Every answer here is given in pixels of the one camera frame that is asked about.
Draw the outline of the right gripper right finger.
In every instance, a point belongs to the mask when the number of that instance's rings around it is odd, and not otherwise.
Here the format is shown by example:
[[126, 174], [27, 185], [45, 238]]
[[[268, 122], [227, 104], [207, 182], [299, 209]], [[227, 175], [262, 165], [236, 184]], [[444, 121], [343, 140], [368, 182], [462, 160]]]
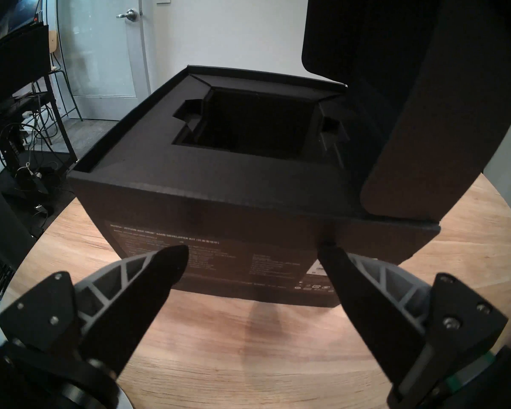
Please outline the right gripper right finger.
[[392, 384], [389, 396], [450, 396], [493, 364], [508, 317], [453, 275], [437, 273], [430, 285], [331, 244], [318, 260]]

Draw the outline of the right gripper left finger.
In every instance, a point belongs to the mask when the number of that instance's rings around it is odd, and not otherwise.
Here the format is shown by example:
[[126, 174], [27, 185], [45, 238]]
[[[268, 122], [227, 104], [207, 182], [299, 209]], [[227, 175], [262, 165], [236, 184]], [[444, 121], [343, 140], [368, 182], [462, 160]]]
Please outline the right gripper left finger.
[[0, 312], [2, 348], [31, 374], [117, 389], [188, 259], [188, 246], [175, 245], [118, 260], [76, 284], [66, 271], [53, 273]]

